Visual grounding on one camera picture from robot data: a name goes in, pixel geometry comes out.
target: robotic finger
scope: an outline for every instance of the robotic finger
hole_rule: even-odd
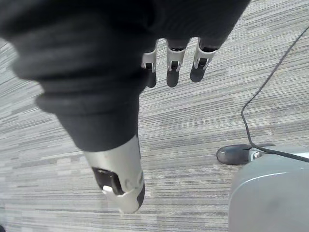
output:
[[[203,38],[198,38],[194,61],[190,73],[190,79],[193,82],[200,82],[203,79],[205,70],[216,52],[217,49],[207,48],[203,45]]]
[[[166,82],[169,87],[175,87],[178,84],[179,70],[183,63],[183,57],[188,43],[189,39],[167,40],[168,72]]]
[[[149,52],[143,54],[141,66],[147,70],[148,81],[147,87],[153,88],[156,85],[156,52],[157,52],[158,40],[155,42],[154,48]]]

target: robotic arm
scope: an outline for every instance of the robotic arm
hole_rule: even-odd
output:
[[[55,114],[124,213],[139,209],[144,179],[139,94],[156,83],[156,41],[168,44],[167,84],[178,83],[185,48],[198,36],[191,80],[207,65],[249,0],[1,0],[0,36],[23,79],[40,83],[36,102]]]

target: metal joint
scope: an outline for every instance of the metal joint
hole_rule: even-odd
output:
[[[176,71],[179,72],[180,67],[183,63],[183,57],[185,54],[185,49],[181,51],[173,51],[172,49],[167,46],[167,64],[168,64],[168,70],[172,71],[172,62],[178,62]]]
[[[204,52],[199,47],[199,42],[200,42],[200,38],[198,39],[197,47],[196,47],[196,50],[195,50],[193,65],[194,65],[194,68],[197,69],[199,61],[201,60],[201,58],[207,59],[206,64],[203,67],[203,70],[205,70],[207,68],[207,66],[209,65],[209,63],[211,62],[214,55],[216,54],[217,50],[213,51],[213,52]]]
[[[156,52],[158,47],[158,40],[155,42],[155,49],[152,52],[146,52],[143,54],[141,60],[141,67],[146,69],[146,64],[151,64],[151,72],[155,72],[156,69]]]

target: black cable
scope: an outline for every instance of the black cable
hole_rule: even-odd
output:
[[[278,69],[278,67],[281,65],[282,61],[285,59],[285,57],[288,55],[288,53],[290,52],[290,50],[294,47],[294,45],[297,43],[297,41],[300,39],[300,37],[302,37],[302,35],[308,30],[309,27],[307,27],[298,37],[297,39],[295,39],[295,41],[292,43],[292,45],[288,48],[288,50],[286,50],[286,52],[284,53],[284,55],[282,56],[282,58],[280,59],[280,61],[277,63],[277,65],[275,66],[275,68],[273,69],[273,71],[271,72],[271,74],[268,76],[268,78],[265,80],[265,82],[262,84],[262,86],[259,88],[259,90],[254,94],[254,96],[243,106],[242,110],[241,110],[241,117],[242,120],[245,124],[246,127],[246,132],[247,132],[247,136],[248,136],[248,140],[249,143],[252,147],[259,149],[261,151],[267,152],[269,154],[276,154],[279,156],[284,156],[287,158],[291,158],[291,159],[296,159],[296,160],[300,160],[300,161],[305,161],[305,162],[309,162],[308,158],[305,157],[301,157],[301,156],[297,156],[294,154],[290,154],[290,153],[286,153],[286,152],[281,152],[281,151],[275,151],[275,150],[270,150],[270,149],[266,149],[263,147],[259,147],[258,145],[254,144],[252,139],[251,139],[251,135],[250,135],[250,131],[249,131],[249,127],[246,121],[246,118],[244,116],[244,110],[246,109],[247,105],[261,92],[261,90],[265,87],[265,85],[268,83],[268,81],[271,79],[271,77],[273,76],[273,74],[275,73],[275,71]]]

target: black wheel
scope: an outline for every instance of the black wheel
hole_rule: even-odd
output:
[[[274,144],[259,144],[260,147],[275,146]],[[250,144],[238,144],[221,147],[217,151],[217,159],[220,163],[235,165],[246,164],[249,162]]]
[[[0,232],[5,232],[5,229],[0,225]]]
[[[179,72],[176,69],[172,69],[172,71],[168,70],[166,76],[166,83],[169,87],[175,87],[178,84]]]
[[[156,85],[156,74],[155,72],[152,72],[151,69],[148,69],[147,73],[148,73],[147,86],[149,88],[153,88]]]
[[[203,66],[198,66],[197,69],[192,65],[191,73],[190,73],[190,79],[193,82],[200,82],[205,74],[205,70],[203,69]]]

